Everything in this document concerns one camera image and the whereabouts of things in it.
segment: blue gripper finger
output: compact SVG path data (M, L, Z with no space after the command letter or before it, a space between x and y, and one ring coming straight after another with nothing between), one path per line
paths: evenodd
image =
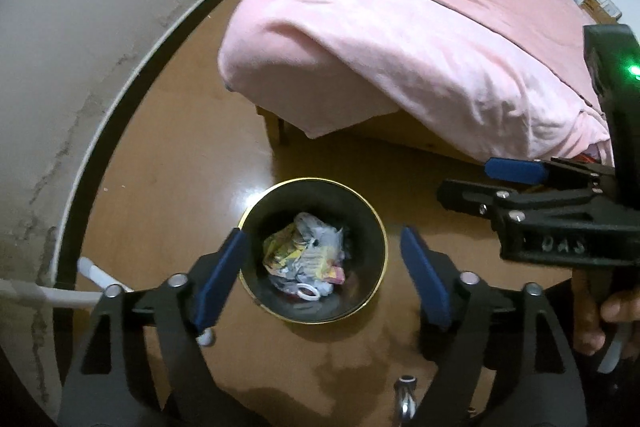
M510 160L507 158L490 158L484 164L484 172L494 180L526 185L543 185L549 177L549 171L542 162Z
M439 261L448 261L449 264L445 264L440 269L447 271L449 276L453 275L454 279L458 275L455 265L444 254L431 251L420 235L410 227L402 229L400 251L429 322L443 330L448 330L452 323L449 289L440 278L438 270L430 263L430 257L433 261L434 255L442 256L443 259L436 260L437 264Z
M200 257L194 264L190 272L190 279L196 283L191 322L198 333L217 323L250 248L249 236L233 229L220 250Z

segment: plastic bag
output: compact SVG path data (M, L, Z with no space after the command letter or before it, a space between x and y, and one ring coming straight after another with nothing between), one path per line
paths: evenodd
M342 230L300 212L293 223L264 241L263 264L276 288L314 300L330 295L334 284L344 283L342 242Z

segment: bed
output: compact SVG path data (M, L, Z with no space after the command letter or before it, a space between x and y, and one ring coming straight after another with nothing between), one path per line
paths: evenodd
M287 121L476 161L610 163L588 23L574 0L243 0L218 65L272 137Z

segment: bed leg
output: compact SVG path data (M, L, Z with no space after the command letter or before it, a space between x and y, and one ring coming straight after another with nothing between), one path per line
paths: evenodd
M287 135L284 129L284 120L273 113L263 114L264 126L267 129L267 138L272 147L287 144Z

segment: wooden bed frame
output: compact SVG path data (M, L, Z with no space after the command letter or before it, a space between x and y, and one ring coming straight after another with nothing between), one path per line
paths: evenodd
M255 110L264 118L264 124L271 146L286 144L287 137L284 120L261 107L256 106ZM345 131L358 134L359 136L381 139L414 149L449 156L450 158L464 162L479 164L479 162L473 158L458 151L442 138L433 134L423 126L423 124L403 110L369 118L369 120L348 127Z

